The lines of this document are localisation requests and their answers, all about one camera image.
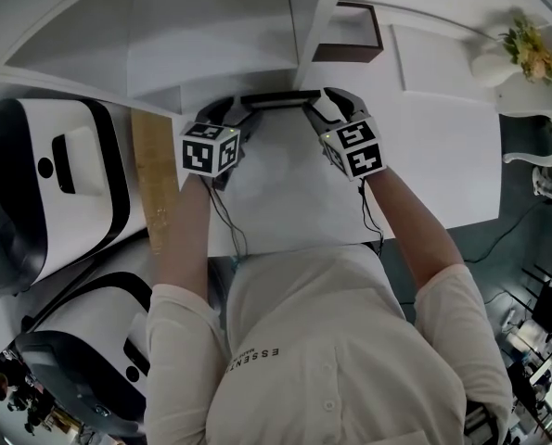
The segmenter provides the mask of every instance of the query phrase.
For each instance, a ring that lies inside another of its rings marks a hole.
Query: wire
[[[521,223],[521,221],[523,221],[523,219],[525,219],[525,217],[530,213],[532,212],[535,208],[537,208],[540,204],[550,204],[549,203],[550,200],[541,200],[541,201],[538,201],[537,203],[534,203],[532,204],[525,212],[523,212],[523,214],[521,214],[521,216],[517,219],[517,221],[512,225],[510,226],[503,234],[501,234],[499,237],[497,237],[494,242],[490,245],[490,247],[488,247],[486,249],[486,251],[478,258],[478,259],[464,259],[464,262],[465,263],[478,263],[478,262],[481,262],[485,259],[487,259],[490,254],[492,254],[492,251],[494,250],[494,248],[498,245],[498,243],[503,240],[507,235],[509,235],[510,233],[512,233],[516,228],[517,226]]]
[[[500,293],[497,293],[496,295],[494,295],[491,299],[489,299],[488,301],[484,301],[483,304],[484,305],[488,305],[490,303],[492,303],[493,301],[495,301],[498,297],[500,297],[501,295],[510,295],[510,292],[507,292],[506,290],[503,290],[502,292]]]
[[[362,221],[365,224],[365,227],[366,229],[368,229],[368,231],[372,231],[373,233],[377,233],[379,235],[379,250],[377,250],[377,256],[380,257],[380,254],[383,251],[383,245],[385,244],[385,235],[383,234],[383,231],[379,227],[379,225],[372,218],[372,214],[370,213],[370,208],[368,207],[368,203],[366,202],[365,184],[366,184],[366,178],[363,178],[362,183],[358,188],[358,193],[360,193],[360,196],[362,197]],[[370,222],[372,223],[373,226],[375,226],[374,229],[366,223],[367,213],[368,213],[368,218],[370,219]]]
[[[200,176],[200,179],[203,185],[205,186],[205,189],[208,191],[208,194],[210,195],[210,200],[212,201],[213,208],[215,209],[216,214],[218,214],[222,222],[226,224],[226,226],[228,226],[228,228],[230,229],[230,236],[232,238],[232,243],[235,247],[235,251],[237,252],[237,259],[241,261],[242,259],[244,259],[249,255],[247,237],[245,236],[245,233],[243,233],[238,227],[235,226],[235,224],[232,222],[232,219],[230,219],[230,214],[228,213],[226,206],[222,202],[222,199],[220,198],[220,195],[218,195],[215,188],[209,187],[203,177]],[[238,243],[236,231],[241,233],[244,241],[244,252],[245,252],[244,256],[241,253],[241,248],[240,248],[240,244]]]
[[[220,195],[218,195],[218,192],[215,190],[215,188],[213,188],[213,193],[214,195],[216,196],[216,198],[218,199],[218,203],[220,203],[220,206],[222,207],[222,209],[224,210],[224,213],[226,215],[226,219],[230,222],[230,226],[231,226],[231,230],[232,232],[234,233],[234,230],[236,231],[239,231],[240,234],[242,235],[242,238],[243,238],[243,241],[245,243],[245,257],[247,257],[249,255],[249,252],[248,252],[248,248],[247,248],[247,245],[249,244],[247,242],[247,237],[245,236],[245,233],[242,232],[242,230],[240,230],[233,222],[232,222],[232,219],[230,218],[230,213],[228,212],[228,210],[226,209],[226,206],[224,205],[224,203],[222,202],[222,199],[220,198]]]

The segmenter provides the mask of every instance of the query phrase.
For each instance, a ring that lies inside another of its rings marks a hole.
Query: wooden board
[[[174,209],[179,185],[174,161],[173,121],[168,117],[132,109],[135,161],[149,241],[160,252]]]

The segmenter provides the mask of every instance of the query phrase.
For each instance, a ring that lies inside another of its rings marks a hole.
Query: glove
[[[387,168],[379,129],[364,101],[347,91],[326,87],[325,94],[338,106],[344,121],[328,121],[310,103],[302,110],[319,136],[324,154],[350,181]]]

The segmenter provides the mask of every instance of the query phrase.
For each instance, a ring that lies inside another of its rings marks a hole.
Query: person
[[[35,389],[28,384],[20,384],[18,390],[10,394],[7,409],[9,411],[25,411],[34,399],[34,391]]]
[[[34,437],[34,426],[30,422],[24,424],[24,430]]]
[[[226,343],[208,305],[211,198],[188,176],[148,314],[150,445],[456,445],[468,401],[504,441],[512,391],[469,269],[391,168],[366,182],[416,281],[416,326],[371,249],[310,248],[242,262]]]
[[[0,357],[0,401],[4,401],[10,388],[25,384],[28,368],[17,359]]]

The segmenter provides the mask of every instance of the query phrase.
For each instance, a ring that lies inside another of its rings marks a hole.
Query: white table
[[[389,163],[445,227],[495,218],[501,153],[494,106],[405,93],[390,30],[381,32],[385,51],[372,63],[314,63],[304,88],[331,85],[361,96],[379,126]],[[335,106],[319,107],[332,114]],[[234,171],[223,201],[245,232],[250,253],[378,239],[364,227],[358,183],[329,165],[299,108],[266,111],[244,149],[247,157]],[[179,160],[179,146],[176,153]],[[182,183],[181,167],[178,171]],[[391,237],[372,197],[370,206]],[[210,255],[234,253],[230,231],[214,213]]]

